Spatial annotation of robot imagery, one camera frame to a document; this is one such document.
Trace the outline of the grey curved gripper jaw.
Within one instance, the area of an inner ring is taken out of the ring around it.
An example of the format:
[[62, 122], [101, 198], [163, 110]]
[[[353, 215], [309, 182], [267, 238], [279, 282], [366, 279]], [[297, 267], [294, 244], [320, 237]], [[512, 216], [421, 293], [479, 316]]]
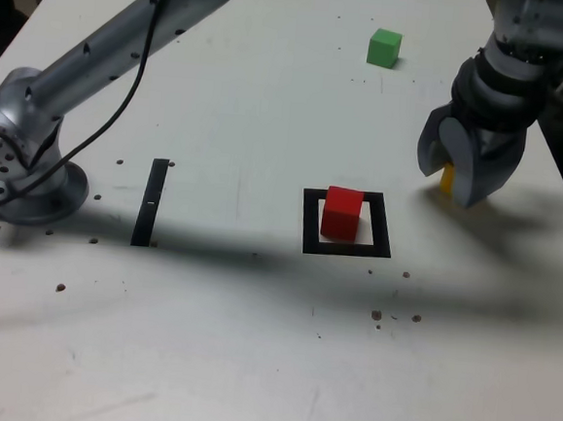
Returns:
[[465, 127], [453, 118], [442, 120], [439, 137], [454, 169], [451, 190], [455, 203], [470, 208], [498, 191], [523, 157], [526, 133]]
[[446, 165], [452, 164], [450, 154], [440, 139], [440, 123], [451, 117], [451, 104], [439, 106], [427, 118], [417, 143], [417, 161], [420, 172], [429, 177]]

